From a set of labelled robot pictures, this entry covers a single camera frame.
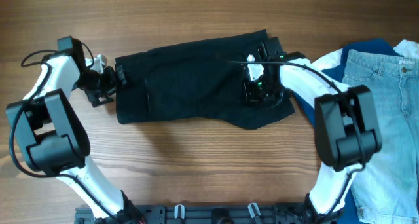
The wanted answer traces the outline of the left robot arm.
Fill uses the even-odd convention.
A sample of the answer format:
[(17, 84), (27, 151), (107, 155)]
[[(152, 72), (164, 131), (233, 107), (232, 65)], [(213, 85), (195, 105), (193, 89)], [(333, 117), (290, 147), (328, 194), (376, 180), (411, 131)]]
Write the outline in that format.
[(90, 141), (69, 98), (85, 92), (93, 107), (113, 101), (120, 84), (102, 56), (84, 56), (88, 47), (71, 36), (56, 50), (42, 50), (41, 74), (23, 100), (7, 105), (9, 153), (22, 173), (56, 178), (90, 207), (94, 223), (145, 223), (132, 201), (103, 175), (90, 156)]

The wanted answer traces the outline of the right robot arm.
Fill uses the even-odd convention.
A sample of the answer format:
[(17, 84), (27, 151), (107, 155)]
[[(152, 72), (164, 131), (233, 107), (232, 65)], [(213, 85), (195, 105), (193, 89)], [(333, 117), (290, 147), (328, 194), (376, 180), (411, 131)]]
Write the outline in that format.
[(266, 47), (242, 62), (252, 89), (266, 99), (266, 78), (298, 95), (314, 112), (315, 146), (321, 160), (314, 187), (293, 210), (302, 223), (331, 223), (344, 213), (345, 196), (371, 157), (382, 148), (373, 95), (350, 87), (314, 67), (300, 52), (274, 54)]

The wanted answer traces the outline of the black shorts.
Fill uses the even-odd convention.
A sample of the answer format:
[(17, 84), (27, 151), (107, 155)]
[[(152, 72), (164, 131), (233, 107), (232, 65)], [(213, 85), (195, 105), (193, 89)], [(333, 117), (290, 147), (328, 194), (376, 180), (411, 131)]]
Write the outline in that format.
[(192, 117), (219, 119), (244, 129), (280, 121), (295, 110), (286, 92), (270, 103), (244, 103), (244, 61), (258, 55), (266, 30), (182, 43), (116, 58), (121, 124)]

